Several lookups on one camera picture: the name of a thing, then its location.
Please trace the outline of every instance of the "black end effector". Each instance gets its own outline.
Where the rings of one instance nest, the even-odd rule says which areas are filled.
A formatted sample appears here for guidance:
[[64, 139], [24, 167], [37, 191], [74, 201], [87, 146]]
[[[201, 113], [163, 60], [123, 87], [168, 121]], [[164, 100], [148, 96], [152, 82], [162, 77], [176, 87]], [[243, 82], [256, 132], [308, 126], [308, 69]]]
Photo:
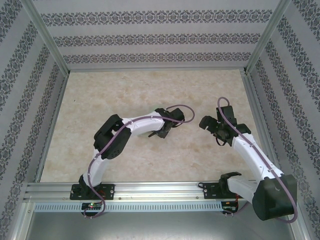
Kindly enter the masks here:
[[[171, 112], [168, 110], [165, 110], [163, 108], [157, 108], [154, 111], [159, 113], [162, 117], [166, 117], [166, 118], [170, 118], [170, 119], [174, 119], [174, 120], [178, 120], [178, 121], [185, 120], [185, 115], [179, 108], [176, 108], [175, 110], [173, 110]], [[173, 121], [164, 119], [163, 127], [158, 131], [153, 131], [148, 137], [150, 138], [154, 135], [157, 135], [158, 137], [164, 139], [168, 135], [171, 128], [176, 128], [176, 127], [180, 126], [181, 124], [182, 123], [179, 124], [177, 122], [173, 122]]]
[[[237, 119], [234, 116], [234, 110], [232, 106], [223, 106], [221, 107], [221, 110], [225, 117], [228, 119], [228, 121], [236, 127], [237, 130], [240, 131], [242, 134], [251, 134], [250, 129], [245, 124], [237, 124]], [[230, 146], [232, 145], [233, 138], [237, 137], [238, 134], [226, 123], [226, 121], [221, 116], [219, 109], [216, 108], [216, 115], [217, 119], [211, 117], [211, 116], [204, 116], [199, 123], [199, 127], [208, 130], [215, 138], [223, 141], [224, 146], [226, 143], [228, 143]]]
[[[98, 149], [100, 152], [113, 138], [114, 134], [112, 131], [118, 131], [123, 125], [124, 123], [122, 122], [122, 118], [120, 118], [117, 114], [109, 117], [109, 119], [94, 135], [94, 148]], [[130, 138], [130, 135], [130, 129], [125, 127], [113, 140], [107, 150], [101, 155], [102, 159], [114, 159], [121, 154]]]
[[[292, 175], [280, 177], [297, 205], [297, 181]], [[261, 220], [279, 218], [294, 214], [294, 207], [276, 178], [266, 177], [259, 185], [252, 198], [255, 214]]]

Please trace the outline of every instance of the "enclosure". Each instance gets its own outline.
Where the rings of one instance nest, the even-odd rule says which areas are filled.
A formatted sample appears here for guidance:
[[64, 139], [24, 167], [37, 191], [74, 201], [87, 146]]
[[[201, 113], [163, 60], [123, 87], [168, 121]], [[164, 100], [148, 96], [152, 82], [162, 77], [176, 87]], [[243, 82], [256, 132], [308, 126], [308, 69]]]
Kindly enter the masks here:
[[[1, 0], [0, 239], [320, 239], [319, 4]], [[294, 223], [261, 221], [251, 205], [225, 217], [234, 199], [198, 187], [229, 172], [254, 180], [199, 127], [221, 96], [296, 179]], [[84, 219], [71, 186], [97, 130], [177, 104], [194, 120], [131, 137], [102, 178], [115, 186], [107, 213]]]

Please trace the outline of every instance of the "patterned wallpaper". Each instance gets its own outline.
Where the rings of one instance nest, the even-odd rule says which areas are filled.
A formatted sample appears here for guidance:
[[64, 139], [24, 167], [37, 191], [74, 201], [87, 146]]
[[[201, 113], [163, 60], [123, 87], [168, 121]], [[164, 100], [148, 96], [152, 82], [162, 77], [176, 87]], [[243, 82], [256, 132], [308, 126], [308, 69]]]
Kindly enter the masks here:
[[0, 240], [33, 182], [65, 81], [18, 0], [0, 0]]
[[68, 67], [245, 67], [279, 0], [35, 0]]
[[320, 239], [320, 8], [293, 0], [251, 73], [282, 170], [298, 182], [311, 239]]

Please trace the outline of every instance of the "marble floor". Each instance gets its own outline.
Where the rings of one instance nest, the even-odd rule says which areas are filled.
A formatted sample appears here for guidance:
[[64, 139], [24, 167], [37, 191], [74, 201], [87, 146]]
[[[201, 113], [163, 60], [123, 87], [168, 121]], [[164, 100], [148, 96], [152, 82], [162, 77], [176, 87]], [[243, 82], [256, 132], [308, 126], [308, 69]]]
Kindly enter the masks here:
[[[156, 108], [186, 104], [193, 122], [173, 128], [165, 139], [132, 137], [108, 163], [104, 182], [208, 181], [238, 171], [252, 179], [244, 160], [199, 128], [216, 118], [218, 97], [230, 100], [238, 123], [259, 138], [238, 70], [124, 71], [71, 73], [44, 165], [41, 182], [77, 182], [92, 160], [94, 134], [113, 114], [132, 118]], [[192, 114], [180, 108], [189, 119]]]

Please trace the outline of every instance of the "cable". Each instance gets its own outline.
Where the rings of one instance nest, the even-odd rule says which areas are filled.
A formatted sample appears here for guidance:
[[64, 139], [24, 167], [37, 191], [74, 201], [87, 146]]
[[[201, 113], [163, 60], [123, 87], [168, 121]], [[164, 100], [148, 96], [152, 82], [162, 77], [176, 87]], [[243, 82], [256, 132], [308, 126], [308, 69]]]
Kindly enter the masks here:
[[169, 117], [164, 117], [164, 116], [142, 116], [142, 117], [138, 117], [136, 119], [133, 119], [133, 120], [127, 122], [122, 127], [120, 127], [120, 129], [115, 133], [115, 135], [111, 138], [111, 140], [104, 146], [104, 148], [99, 153], [97, 153], [97, 155], [95, 155], [95, 157], [92, 159], [92, 161], [90, 162], [89, 167], [88, 167], [88, 173], [87, 173], [87, 175], [88, 175], [88, 183], [89, 183], [90, 189], [94, 192], [94, 194], [97, 195], [101, 199], [101, 202], [103, 204], [103, 209], [102, 209], [101, 212], [97, 213], [94, 216], [87, 216], [86, 215], [87, 209], [85, 209], [84, 212], [83, 212], [83, 215], [84, 215], [85, 218], [90, 218], [90, 219], [97, 218], [100, 215], [102, 215], [104, 213], [104, 211], [106, 210], [106, 201], [105, 201], [105, 199], [94, 189], [94, 187], [91, 184], [91, 180], [90, 180], [90, 170], [91, 170], [91, 167], [94, 164], [95, 160], [106, 151], [106, 149], [113, 143], [115, 138], [119, 135], [119, 133], [123, 129], [125, 129], [126, 126], [128, 126], [130, 124], [133, 124], [136, 121], [139, 121], [139, 120], [142, 120], [142, 119], [153, 118], [153, 119], [169, 120], [171, 122], [178, 123], [178, 124], [187, 124], [187, 123], [192, 122], [195, 119], [195, 116], [196, 116], [195, 111], [191, 107], [189, 107], [187, 105], [184, 105], [184, 104], [177, 104], [177, 105], [169, 106], [169, 107], [166, 108], [166, 110], [174, 108], [174, 107], [185, 107], [187, 109], [190, 109], [191, 112], [192, 112], [192, 118], [190, 120], [188, 120], [188, 121], [185, 121], [185, 120], [179, 121], [179, 120], [175, 120], [175, 119], [172, 119], [172, 118], [169, 118]]
[[283, 223], [287, 223], [287, 224], [292, 224], [294, 221], [297, 220], [298, 218], [298, 209], [297, 209], [297, 205], [295, 203], [295, 200], [294, 198], [292, 197], [291, 193], [289, 192], [288, 188], [285, 186], [285, 184], [281, 181], [281, 179], [278, 177], [278, 175], [275, 173], [275, 171], [272, 169], [272, 167], [269, 165], [269, 163], [266, 161], [266, 159], [264, 158], [264, 156], [261, 154], [261, 152], [257, 149], [257, 147], [249, 140], [247, 139], [238, 129], [235, 128], [235, 126], [232, 125], [231, 122], [228, 121], [228, 119], [226, 118], [226, 116], [224, 115], [224, 113], [222, 112], [222, 109], [221, 109], [221, 106], [220, 106], [220, 101], [221, 99], [224, 99], [226, 100], [228, 106], [230, 105], [230, 102], [229, 100], [224, 97], [224, 96], [221, 96], [219, 97], [218, 99], [218, 109], [219, 109], [219, 112], [222, 116], [222, 118], [224, 119], [224, 121], [237, 133], [239, 134], [239, 136], [241, 136], [249, 145], [250, 147], [252, 147], [255, 152], [259, 155], [259, 157], [261, 158], [261, 160], [263, 161], [263, 163], [266, 165], [266, 167], [270, 170], [270, 172], [273, 174], [273, 176], [277, 179], [277, 181], [279, 182], [279, 184], [281, 185], [281, 187], [283, 188], [283, 190], [285, 191], [286, 195], [288, 196], [292, 206], [293, 206], [293, 212], [294, 212], [294, 215], [293, 215], [293, 218], [291, 220], [284, 220], [284, 219], [281, 219], [281, 218], [277, 218], [279, 221], [283, 222]]

